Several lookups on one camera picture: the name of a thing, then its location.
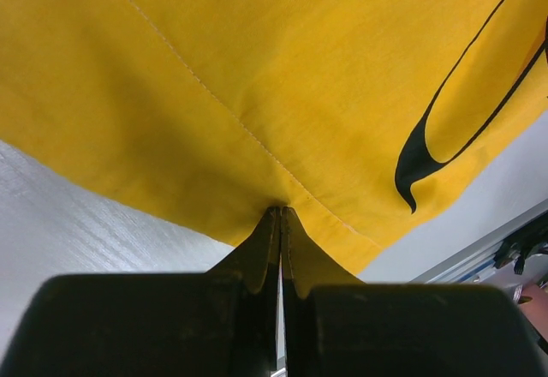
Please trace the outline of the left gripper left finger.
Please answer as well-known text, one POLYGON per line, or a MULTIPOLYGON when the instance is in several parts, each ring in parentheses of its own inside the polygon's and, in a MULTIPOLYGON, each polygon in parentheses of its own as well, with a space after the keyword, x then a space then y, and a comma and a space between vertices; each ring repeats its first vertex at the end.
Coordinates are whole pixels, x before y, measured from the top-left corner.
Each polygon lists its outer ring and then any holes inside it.
POLYGON ((281 211, 203 273, 62 275, 44 282, 4 376, 268 376, 277 367, 281 211))

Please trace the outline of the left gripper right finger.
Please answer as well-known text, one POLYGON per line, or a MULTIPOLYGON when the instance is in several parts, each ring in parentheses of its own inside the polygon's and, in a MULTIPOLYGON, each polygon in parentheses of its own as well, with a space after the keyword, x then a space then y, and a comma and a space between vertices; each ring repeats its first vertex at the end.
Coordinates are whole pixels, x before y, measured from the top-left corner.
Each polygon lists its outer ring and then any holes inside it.
POLYGON ((543 376, 531 328, 499 289, 367 284, 281 214, 291 376, 543 376))

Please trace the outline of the yellow Pikachu cloth placemat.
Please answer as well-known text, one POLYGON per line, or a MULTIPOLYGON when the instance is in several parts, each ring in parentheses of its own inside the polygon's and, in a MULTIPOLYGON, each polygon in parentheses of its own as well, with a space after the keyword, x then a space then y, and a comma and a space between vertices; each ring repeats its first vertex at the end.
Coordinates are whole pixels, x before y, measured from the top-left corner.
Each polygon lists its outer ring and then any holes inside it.
POLYGON ((228 244, 293 207, 348 271, 547 107, 547 0, 1 0, 1 137, 228 244))

